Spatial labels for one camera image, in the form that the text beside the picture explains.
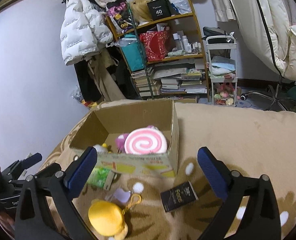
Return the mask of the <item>yellow duck plush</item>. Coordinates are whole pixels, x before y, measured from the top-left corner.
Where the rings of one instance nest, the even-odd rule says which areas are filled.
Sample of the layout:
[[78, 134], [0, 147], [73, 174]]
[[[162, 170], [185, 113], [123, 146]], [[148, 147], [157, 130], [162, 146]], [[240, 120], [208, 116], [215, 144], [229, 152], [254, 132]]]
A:
[[125, 214], [141, 202], [142, 196], [137, 193], [131, 195], [129, 202], [123, 209], [115, 203], [95, 199], [88, 209], [88, 219], [91, 226], [100, 235], [114, 239], [125, 239], [128, 234]]

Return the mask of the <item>small black Face box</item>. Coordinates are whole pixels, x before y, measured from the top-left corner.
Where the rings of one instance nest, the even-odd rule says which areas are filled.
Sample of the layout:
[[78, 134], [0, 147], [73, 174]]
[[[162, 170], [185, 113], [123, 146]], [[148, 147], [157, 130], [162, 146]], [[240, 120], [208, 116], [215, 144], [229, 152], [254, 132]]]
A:
[[172, 212], [198, 200], [198, 196], [190, 181], [162, 192], [160, 198], [165, 212]]

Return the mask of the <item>brown cardboard box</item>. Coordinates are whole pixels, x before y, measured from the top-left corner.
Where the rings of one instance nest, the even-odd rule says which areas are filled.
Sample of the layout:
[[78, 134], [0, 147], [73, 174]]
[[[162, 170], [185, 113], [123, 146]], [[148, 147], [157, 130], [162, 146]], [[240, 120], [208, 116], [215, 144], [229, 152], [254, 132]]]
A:
[[115, 101], [92, 111], [69, 147], [98, 148], [97, 166], [116, 173], [174, 178], [178, 170], [179, 125], [172, 100]]

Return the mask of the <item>stack of books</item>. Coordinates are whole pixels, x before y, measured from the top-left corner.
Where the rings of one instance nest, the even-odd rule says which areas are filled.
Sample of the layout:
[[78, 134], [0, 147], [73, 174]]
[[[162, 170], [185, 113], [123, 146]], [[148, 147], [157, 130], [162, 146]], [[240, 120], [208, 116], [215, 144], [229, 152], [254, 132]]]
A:
[[140, 97], [207, 94], [204, 67], [192, 63], [157, 64], [131, 74]]

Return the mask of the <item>white rolling cart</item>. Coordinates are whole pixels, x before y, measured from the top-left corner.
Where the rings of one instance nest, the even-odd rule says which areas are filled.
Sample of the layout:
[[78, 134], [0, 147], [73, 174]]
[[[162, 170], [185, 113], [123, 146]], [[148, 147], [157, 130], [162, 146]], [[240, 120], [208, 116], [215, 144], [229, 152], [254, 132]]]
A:
[[234, 34], [209, 36], [205, 45], [209, 59], [211, 103], [217, 106], [236, 106], [238, 78]]

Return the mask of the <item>white puffer jacket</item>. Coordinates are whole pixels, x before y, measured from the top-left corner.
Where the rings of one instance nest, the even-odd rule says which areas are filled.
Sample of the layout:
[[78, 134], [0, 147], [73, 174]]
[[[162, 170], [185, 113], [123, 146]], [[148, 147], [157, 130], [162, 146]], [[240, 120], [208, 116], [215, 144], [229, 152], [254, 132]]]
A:
[[64, 0], [66, 10], [60, 30], [62, 58], [73, 65], [99, 54], [113, 41], [103, 13], [89, 0]]

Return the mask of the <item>teal bag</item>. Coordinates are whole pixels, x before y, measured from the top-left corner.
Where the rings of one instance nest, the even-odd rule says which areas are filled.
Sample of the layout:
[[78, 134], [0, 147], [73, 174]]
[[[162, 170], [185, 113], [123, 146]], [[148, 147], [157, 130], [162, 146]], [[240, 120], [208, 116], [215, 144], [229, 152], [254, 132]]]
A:
[[139, 42], [134, 34], [126, 34], [121, 38], [120, 48], [131, 72], [144, 69]]

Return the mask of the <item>wooden bookshelf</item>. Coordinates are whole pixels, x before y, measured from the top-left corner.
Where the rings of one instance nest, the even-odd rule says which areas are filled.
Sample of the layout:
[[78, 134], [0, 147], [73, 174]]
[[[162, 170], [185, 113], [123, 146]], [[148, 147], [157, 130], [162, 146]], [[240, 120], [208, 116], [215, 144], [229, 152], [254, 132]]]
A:
[[108, 25], [143, 99], [209, 95], [202, 32], [191, 0], [185, 12], [169, 0], [107, 3]]

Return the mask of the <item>red gift bag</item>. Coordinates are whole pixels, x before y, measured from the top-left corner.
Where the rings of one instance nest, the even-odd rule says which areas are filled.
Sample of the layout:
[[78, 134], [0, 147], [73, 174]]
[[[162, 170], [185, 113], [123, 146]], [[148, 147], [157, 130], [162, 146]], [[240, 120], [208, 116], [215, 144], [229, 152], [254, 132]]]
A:
[[139, 36], [145, 49], [147, 61], [157, 62], [163, 60], [170, 47], [170, 31], [150, 31]]

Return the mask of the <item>cream covered chair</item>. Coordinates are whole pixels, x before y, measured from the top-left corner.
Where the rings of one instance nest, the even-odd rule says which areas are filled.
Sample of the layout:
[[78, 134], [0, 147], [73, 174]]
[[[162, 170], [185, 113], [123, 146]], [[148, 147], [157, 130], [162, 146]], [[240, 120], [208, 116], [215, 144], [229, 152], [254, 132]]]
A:
[[288, 65], [289, 28], [294, 24], [291, 0], [230, 0], [248, 49], [269, 69], [284, 77]]

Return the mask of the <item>blonde wig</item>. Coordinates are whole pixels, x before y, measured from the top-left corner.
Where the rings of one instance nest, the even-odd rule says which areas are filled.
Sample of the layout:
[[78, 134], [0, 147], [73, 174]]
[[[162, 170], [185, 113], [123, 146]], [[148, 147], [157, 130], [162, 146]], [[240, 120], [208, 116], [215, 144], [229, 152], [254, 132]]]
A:
[[146, 24], [153, 21], [147, 3], [152, 0], [134, 0], [129, 3], [133, 17], [139, 24]]

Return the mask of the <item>black box with 40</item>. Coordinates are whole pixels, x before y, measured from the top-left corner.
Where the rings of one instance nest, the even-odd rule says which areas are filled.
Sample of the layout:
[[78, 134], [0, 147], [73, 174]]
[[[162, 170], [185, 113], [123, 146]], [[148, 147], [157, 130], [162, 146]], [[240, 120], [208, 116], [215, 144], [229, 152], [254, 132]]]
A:
[[168, 0], [153, 0], [147, 6], [154, 21], [172, 16]]

